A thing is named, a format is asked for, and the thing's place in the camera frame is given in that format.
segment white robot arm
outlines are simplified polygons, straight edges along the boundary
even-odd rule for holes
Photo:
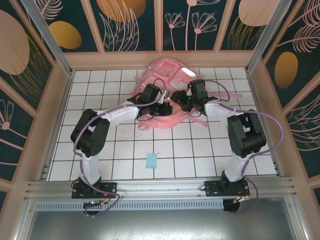
[[[134,120],[139,116],[150,113],[154,116],[167,116],[172,114],[172,107],[158,103],[148,107],[137,107],[133,104],[151,103],[159,94],[160,89],[148,84],[138,99],[132,97],[122,107],[110,109],[107,114],[102,115],[90,125],[95,127],[93,131],[86,129],[79,138],[76,149],[82,155],[83,173],[91,185],[98,186],[101,182],[99,174],[99,152],[103,149],[109,127],[115,127],[128,120]],[[171,100],[181,106],[186,112],[196,108],[200,113],[214,117],[228,127],[228,135],[232,155],[228,167],[221,176],[221,192],[230,195],[238,191],[238,187],[244,182],[244,171],[249,163],[248,159],[258,153],[266,144],[266,138],[262,130],[259,118],[256,114],[238,113],[229,110],[222,105],[215,97],[208,97],[205,90],[205,82],[202,79],[191,81],[189,91],[177,91],[171,96]],[[79,132],[93,117],[104,113],[95,112],[91,109],[84,111],[78,124],[71,134],[71,140],[76,141]],[[86,185],[83,176],[80,176],[81,184]]]
[[[120,106],[109,109],[108,111],[95,112],[92,109],[87,109],[83,112],[71,134],[71,140],[74,143],[87,123],[91,119],[100,116],[89,125],[94,129],[87,127],[84,130],[76,146],[77,153],[82,156],[81,163],[83,173],[91,185],[98,186],[101,182],[98,165],[99,153],[105,145],[109,128],[113,128],[129,120],[134,120],[145,114],[151,114],[152,116],[167,116],[172,114],[172,107],[163,102],[163,99],[168,96],[168,91],[161,94],[162,97],[158,102],[151,105],[149,104],[157,101],[157,96],[160,93],[161,90],[158,87],[153,84],[148,84],[141,94],[129,98]],[[80,183],[85,186],[86,181],[82,174],[80,179]]]

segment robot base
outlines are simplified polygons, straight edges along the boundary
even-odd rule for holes
[[[101,182],[101,178],[93,185],[97,189],[108,193],[117,192],[116,182]],[[114,199],[115,195],[108,195],[111,199]],[[82,179],[79,177],[78,182],[74,183],[72,186],[72,199],[104,199],[106,196],[103,193],[97,192],[89,187]]]
[[[221,179],[217,181],[205,181],[204,191],[207,197],[238,197],[245,195],[249,196],[248,182],[242,178],[239,181],[230,182],[222,172]]]

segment dark teal wallpaper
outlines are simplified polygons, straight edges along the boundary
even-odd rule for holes
[[[320,71],[319,12],[319,1],[306,0],[266,63],[282,107]]]
[[[7,196],[7,193],[5,191],[0,191],[0,213],[1,213],[2,206],[5,203],[6,196]]]
[[[8,1],[0,2],[0,77],[34,109],[52,65]]]
[[[313,191],[320,207],[320,187],[313,189]]]
[[[225,6],[225,0],[164,0],[163,50],[213,50]]]
[[[64,53],[98,51],[80,0],[34,2]]]
[[[277,1],[236,0],[221,50],[253,50]]]
[[[106,52],[155,51],[154,0],[90,0]]]
[[[283,25],[285,24],[287,18],[289,17],[289,15],[290,15],[292,9],[294,8],[294,6],[296,5],[297,1],[298,1],[298,0],[292,0],[288,11],[287,11],[286,14],[284,15],[281,23],[279,24],[277,30],[275,31],[273,37],[271,38],[271,40],[270,40],[270,42],[269,42],[269,44],[266,46],[265,50],[263,51],[263,53],[262,53],[262,58],[265,58],[265,56],[266,56],[266,54],[268,53],[271,45],[274,43],[275,38],[278,36],[281,28],[282,28]]]
[[[11,181],[33,117],[0,90],[0,178]]]
[[[309,178],[320,175],[320,85],[286,119]]]

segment pink bag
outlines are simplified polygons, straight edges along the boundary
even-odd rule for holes
[[[194,72],[192,69],[183,65],[181,62],[169,58],[163,57],[155,61],[148,67],[148,69],[142,74],[141,78],[135,77],[136,86],[131,93],[131,96],[135,96],[138,93],[142,93],[147,84],[153,84],[155,79],[160,78],[164,80],[166,89],[170,92],[169,98],[176,91],[187,90],[188,83],[192,80],[201,79],[201,76]],[[161,90],[164,89],[163,83],[157,81],[155,83]],[[210,96],[220,96],[222,94],[213,94]],[[169,129],[182,121],[188,119],[192,122],[199,123],[204,127],[208,127],[208,123],[199,120],[193,116],[190,116],[195,112],[193,109],[189,114],[183,111],[178,104],[170,99],[165,99],[165,103],[169,102],[172,106],[172,114],[169,116],[154,116],[149,114],[141,116],[138,121],[141,121],[138,128],[140,130],[147,131],[150,128]]]

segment grid floor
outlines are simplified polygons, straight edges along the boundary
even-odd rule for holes
[[[256,110],[243,68],[193,68],[203,79],[217,79],[230,92],[230,106]],[[69,181],[80,175],[79,157],[73,153],[70,135],[85,109],[109,109],[130,97],[136,85],[134,76],[144,69],[77,71],[63,116],[48,181]],[[218,84],[206,83],[210,92],[223,92]],[[227,167],[231,148],[227,127],[214,118],[201,115],[209,127],[185,120],[169,129],[138,129],[133,120],[109,129],[104,149],[99,154],[103,180],[196,178],[220,176]],[[146,168],[147,153],[157,153],[156,169]],[[270,155],[254,158],[246,175],[275,175]]]

